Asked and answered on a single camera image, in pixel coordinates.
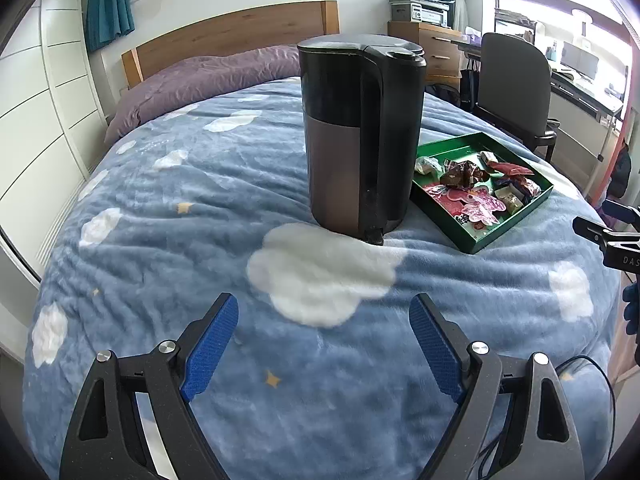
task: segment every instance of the blue blanket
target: blue blanket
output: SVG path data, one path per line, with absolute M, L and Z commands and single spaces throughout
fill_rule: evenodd
M 425 95 L 421 143 L 476 131 L 555 187 L 475 255 L 413 204 L 382 247 L 319 228 L 298 78 L 190 105 L 121 139 L 66 220 L 34 313 L 24 419 L 46 472 L 58 478 L 95 353 L 177 338 L 220 292 L 238 298 L 239 323 L 192 408 L 232 480 L 417 477 L 454 411 L 409 326 L 419 292 L 500 353 L 544 351 L 556 365 L 588 353 L 606 366 L 620 274 L 572 232 L 576 215 L 598 216 L 519 143 Z M 609 445 L 609 393 L 591 365 L 562 379 L 592 477 Z M 142 414 L 151 435 L 148 406 Z

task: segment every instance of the wooden headboard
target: wooden headboard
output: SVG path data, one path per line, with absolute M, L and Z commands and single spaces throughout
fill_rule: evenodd
M 172 30 L 125 52 L 122 63 L 133 88 L 188 57 L 230 56 L 339 32 L 335 0 L 255 7 Z

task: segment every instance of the computer monitor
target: computer monitor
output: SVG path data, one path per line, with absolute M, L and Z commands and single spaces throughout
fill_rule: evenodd
M 589 79 L 595 79 L 598 73 L 598 56 L 594 56 L 591 52 L 587 52 L 574 44 L 564 42 L 562 48 L 562 57 L 560 63 L 573 68 Z

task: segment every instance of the metal screw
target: metal screw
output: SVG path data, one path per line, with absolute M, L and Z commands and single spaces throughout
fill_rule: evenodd
M 170 354 L 175 350 L 175 341 L 162 341 L 158 345 L 158 350 L 162 354 Z
M 538 352 L 537 354 L 533 354 L 533 360 L 537 362 L 539 365 L 548 365 L 549 358 L 543 354 L 542 352 Z
M 482 341 L 475 341 L 475 342 L 471 343 L 471 349 L 476 354 L 480 354 L 480 355 L 484 355 L 484 354 L 488 354 L 489 353 L 489 347 L 487 346 L 486 343 L 483 343 Z
M 107 362 L 109 359 L 111 359 L 111 350 L 100 350 L 100 351 L 96 354 L 95 359 L 96 359 L 99 363 Z

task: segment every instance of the kettle lid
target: kettle lid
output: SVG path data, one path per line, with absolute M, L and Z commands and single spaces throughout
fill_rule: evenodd
M 390 46 L 404 48 L 421 56 L 422 47 L 411 41 L 381 36 L 379 34 L 330 34 L 310 38 L 298 43 L 298 48 L 303 52 L 318 52 L 321 50 L 365 50 L 369 46 Z

